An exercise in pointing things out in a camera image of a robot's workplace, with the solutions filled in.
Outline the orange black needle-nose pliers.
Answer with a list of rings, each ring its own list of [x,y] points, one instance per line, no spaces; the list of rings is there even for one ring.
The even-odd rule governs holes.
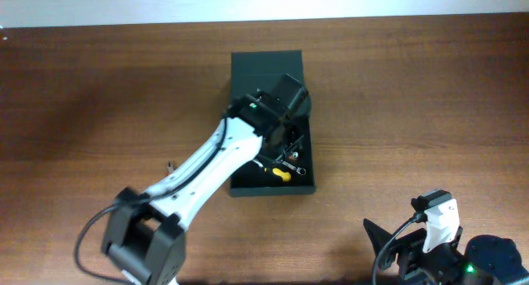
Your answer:
[[[299,153],[299,158],[300,158],[300,155],[302,154],[302,151],[303,151],[303,139],[304,139],[304,134],[300,131],[293,130],[293,131],[287,132],[286,135],[284,136],[283,143],[279,147],[279,152],[275,159],[276,160],[284,160],[284,159],[292,160],[289,158],[289,156],[293,151],[297,151]]]

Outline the yellow black stubby screwdriver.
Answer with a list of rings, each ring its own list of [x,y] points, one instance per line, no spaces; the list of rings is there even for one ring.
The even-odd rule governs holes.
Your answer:
[[[284,171],[279,167],[279,164],[275,161],[259,161],[253,159],[253,162],[264,172],[275,178],[280,178],[283,183],[290,182],[292,175],[288,171]]]

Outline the silver double-ended wrench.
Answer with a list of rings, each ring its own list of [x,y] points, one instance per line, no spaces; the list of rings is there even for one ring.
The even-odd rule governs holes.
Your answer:
[[[307,170],[305,168],[298,167],[297,165],[293,165],[286,161],[283,161],[282,164],[299,175],[305,175],[307,173]]]

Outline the small red-handled cutters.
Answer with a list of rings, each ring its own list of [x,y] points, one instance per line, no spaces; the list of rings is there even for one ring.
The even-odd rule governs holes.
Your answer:
[[[171,175],[177,168],[178,166],[175,164],[174,161],[169,161],[166,166],[166,176]]]

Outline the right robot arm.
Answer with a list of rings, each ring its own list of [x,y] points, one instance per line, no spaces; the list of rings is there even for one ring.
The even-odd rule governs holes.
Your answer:
[[[396,264],[398,274],[387,284],[429,285],[517,285],[528,283],[528,269],[513,240],[495,235],[477,235],[465,252],[458,250],[462,229],[455,239],[424,252],[424,228],[396,238],[372,221],[363,220],[375,260],[371,265],[372,284],[382,284],[377,273]]]

